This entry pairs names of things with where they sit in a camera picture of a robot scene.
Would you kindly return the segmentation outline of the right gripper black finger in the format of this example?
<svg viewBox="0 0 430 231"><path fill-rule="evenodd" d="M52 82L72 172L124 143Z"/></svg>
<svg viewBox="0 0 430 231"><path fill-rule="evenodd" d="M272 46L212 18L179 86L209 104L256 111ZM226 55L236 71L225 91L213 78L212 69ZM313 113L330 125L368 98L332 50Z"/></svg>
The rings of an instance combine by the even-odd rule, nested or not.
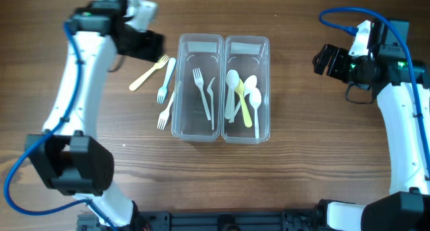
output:
<svg viewBox="0 0 430 231"><path fill-rule="evenodd" d="M351 57L344 48L334 50L329 61L327 75L337 80L347 82Z"/></svg>
<svg viewBox="0 0 430 231"><path fill-rule="evenodd" d="M312 65L314 67L314 73L322 75L328 65L332 55L335 53L336 47L331 44L325 44L320 52L312 59Z"/></svg>

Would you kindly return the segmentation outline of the yellow plastic fork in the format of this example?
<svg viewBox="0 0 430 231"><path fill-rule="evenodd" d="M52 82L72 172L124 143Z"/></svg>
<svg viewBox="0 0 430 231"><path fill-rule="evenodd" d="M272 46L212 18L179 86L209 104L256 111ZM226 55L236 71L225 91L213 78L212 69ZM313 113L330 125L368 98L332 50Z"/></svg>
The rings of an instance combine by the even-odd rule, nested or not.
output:
<svg viewBox="0 0 430 231"><path fill-rule="evenodd" d="M169 59L170 57L168 55L163 55L148 71L146 71L143 75L138 77L137 80L129 85L129 90L137 90L156 70L162 69L167 64Z"/></svg>

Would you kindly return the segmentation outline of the white plastic fork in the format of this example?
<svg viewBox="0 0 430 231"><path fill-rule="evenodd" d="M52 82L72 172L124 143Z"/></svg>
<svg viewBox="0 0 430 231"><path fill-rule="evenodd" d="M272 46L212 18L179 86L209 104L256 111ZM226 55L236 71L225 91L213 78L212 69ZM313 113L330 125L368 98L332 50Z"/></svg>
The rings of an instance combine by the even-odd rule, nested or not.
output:
<svg viewBox="0 0 430 231"><path fill-rule="evenodd" d="M205 93L204 93L204 90L203 90L204 80L203 80L200 68L194 68L193 69L193 79L194 79L194 82L195 82L196 86L200 90L200 94L201 94L201 97L202 97L202 103L203 103L203 106L204 106L204 110L205 110L205 113L206 113L207 120L210 121L212 118L211 118L211 115L210 115L210 111L209 111L207 99L206 99L206 96L205 96Z"/></svg>

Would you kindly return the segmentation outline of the white plastic spoon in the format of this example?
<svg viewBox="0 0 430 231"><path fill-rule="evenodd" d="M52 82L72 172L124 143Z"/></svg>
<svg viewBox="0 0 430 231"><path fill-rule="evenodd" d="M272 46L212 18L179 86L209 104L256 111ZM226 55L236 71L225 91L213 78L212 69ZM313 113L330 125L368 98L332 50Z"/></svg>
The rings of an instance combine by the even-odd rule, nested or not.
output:
<svg viewBox="0 0 430 231"><path fill-rule="evenodd" d="M257 85L257 77L255 75L251 75L248 77L245 82L243 83L244 87L244 93L243 93L243 99L246 95L248 95L252 89L256 88ZM234 109L234 113L232 114L232 118L234 119L235 115L239 112L239 109L242 107L242 102L239 101ZM250 128L252 126L252 120L251 116L247 107L247 104L245 103L245 109L243 110L243 121L247 128Z"/></svg>
<svg viewBox="0 0 430 231"><path fill-rule="evenodd" d="M226 75L226 84L228 85L228 93L226 98L226 107L224 117L228 120L232 117L232 112L234 111L233 101L234 101L234 90L239 84L239 74L236 70L229 70Z"/></svg>
<svg viewBox="0 0 430 231"><path fill-rule="evenodd" d="M261 105L262 98L261 98L261 92L258 90L258 88L254 88L251 90L249 94L249 102L251 106L254 109L254 128L255 128L255 138L259 139L259 116L258 116L258 109Z"/></svg>

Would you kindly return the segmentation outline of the translucent curved white fork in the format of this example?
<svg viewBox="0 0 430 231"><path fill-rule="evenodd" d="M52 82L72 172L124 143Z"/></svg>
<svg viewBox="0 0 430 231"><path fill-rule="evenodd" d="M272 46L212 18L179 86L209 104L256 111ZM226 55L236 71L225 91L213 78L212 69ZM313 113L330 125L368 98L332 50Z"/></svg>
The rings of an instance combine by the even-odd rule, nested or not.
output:
<svg viewBox="0 0 430 231"><path fill-rule="evenodd" d="M214 77L212 78L212 80L210 81L208 88L207 88L207 92L210 96L210 114L211 114L211 125L212 125L212 130L214 130L214 92L212 90L212 84L214 82Z"/></svg>

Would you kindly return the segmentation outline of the yellow plastic spoon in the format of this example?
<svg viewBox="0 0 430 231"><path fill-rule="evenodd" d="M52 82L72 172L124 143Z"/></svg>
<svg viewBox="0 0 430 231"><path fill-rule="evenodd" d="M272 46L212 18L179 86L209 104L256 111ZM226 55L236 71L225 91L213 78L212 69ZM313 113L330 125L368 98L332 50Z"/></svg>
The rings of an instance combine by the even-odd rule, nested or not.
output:
<svg viewBox="0 0 430 231"><path fill-rule="evenodd" d="M236 92L236 94L239 95L240 105L241 105L241 111L242 111L242 114L243 114L244 125L247 128L250 128L253 125L253 123L252 123L251 116L250 116L250 113L249 113L249 110L248 110L248 107L247 107L247 104L246 104L246 101L245 101L245 95L244 95L244 93L245 93L245 85L244 85L244 83L243 83L243 81L241 79L239 80L239 84L236 87L235 92Z"/></svg>

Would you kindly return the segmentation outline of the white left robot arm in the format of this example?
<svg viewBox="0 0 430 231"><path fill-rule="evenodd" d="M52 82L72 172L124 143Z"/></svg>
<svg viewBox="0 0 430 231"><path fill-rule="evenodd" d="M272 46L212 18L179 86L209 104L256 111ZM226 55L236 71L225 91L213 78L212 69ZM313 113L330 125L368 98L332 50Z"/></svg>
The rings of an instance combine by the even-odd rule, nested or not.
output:
<svg viewBox="0 0 430 231"><path fill-rule="evenodd" d="M84 203L103 230L148 230L137 205L113 180L114 158L96 138L106 76L117 55L156 61L163 37L148 29L155 8L80 8L64 24L66 66L54 107L41 134L30 134L24 158L43 184L74 204Z"/></svg>

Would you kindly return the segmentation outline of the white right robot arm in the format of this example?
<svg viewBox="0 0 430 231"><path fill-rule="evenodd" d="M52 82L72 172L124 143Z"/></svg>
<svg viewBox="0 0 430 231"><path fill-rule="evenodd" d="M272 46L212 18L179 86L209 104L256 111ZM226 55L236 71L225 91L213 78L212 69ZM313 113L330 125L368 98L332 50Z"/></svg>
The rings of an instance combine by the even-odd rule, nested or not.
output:
<svg viewBox="0 0 430 231"><path fill-rule="evenodd" d="M423 62L398 53L366 49L354 56L326 44L313 58L317 74L369 89L384 120L390 153L390 194L367 205L322 200L314 223L329 230L429 229L429 73ZM410 72L415 80L411 81Z"/></svg>

